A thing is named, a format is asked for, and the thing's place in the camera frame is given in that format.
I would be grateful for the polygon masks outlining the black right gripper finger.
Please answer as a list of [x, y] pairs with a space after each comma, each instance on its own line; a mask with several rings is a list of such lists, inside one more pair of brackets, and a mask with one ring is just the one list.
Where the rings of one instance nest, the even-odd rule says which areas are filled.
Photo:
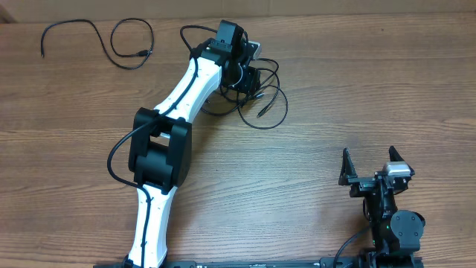
[[352, 185], [357, 181], [358, 175], [350, 157], [350, 152], [347, 148], [343, 149], [341, 172], [338, 179], [339, 185]]
[[400, 154], [398, 153], [398, 151], [396, 150], [394, 146], [390, 146], [388, 152], [389, 152], [389, 157], [391, 162], [404, 161], [404, 159], [400, 156]]

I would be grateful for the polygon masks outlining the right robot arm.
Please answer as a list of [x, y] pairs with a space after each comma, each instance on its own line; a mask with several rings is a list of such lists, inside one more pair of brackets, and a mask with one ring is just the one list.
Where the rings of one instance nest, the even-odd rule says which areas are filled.
[[[414, 211], [398, 209], [395, 196], [408, 189], [415, 175], [414, 169], [389, 147], [390, 161], [371, 177], [360, 177], [350, 152], [343, 149], [342, 166], [338, 180], [350, 187], [351, 197], [361, 197], [362, 210], [368, 227], [349, 238], [332, 260], [334, 267], [422, 267], [421, 258], [414, 256], [420, 250], [425, 218]], [[365, 233], [372, 235], [373, 245], [349, 259], [341, 257], [344, 249]]]

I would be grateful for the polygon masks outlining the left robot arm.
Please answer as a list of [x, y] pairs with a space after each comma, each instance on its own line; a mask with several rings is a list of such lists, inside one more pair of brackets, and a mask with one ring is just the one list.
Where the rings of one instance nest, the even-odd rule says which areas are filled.
[[207, 98], [224, 87], [249, 100], [259, 88], [260, 73], [249, 65], [260, 53], [259, 44], [226, 20], [215, 34], [190, 49], [187, 70], [165, 100], [136, 112], [127, 138], [138, 214], [133, 246], [122, 267], [164, 265], [171, 203], [190, 169], [192, 123]]

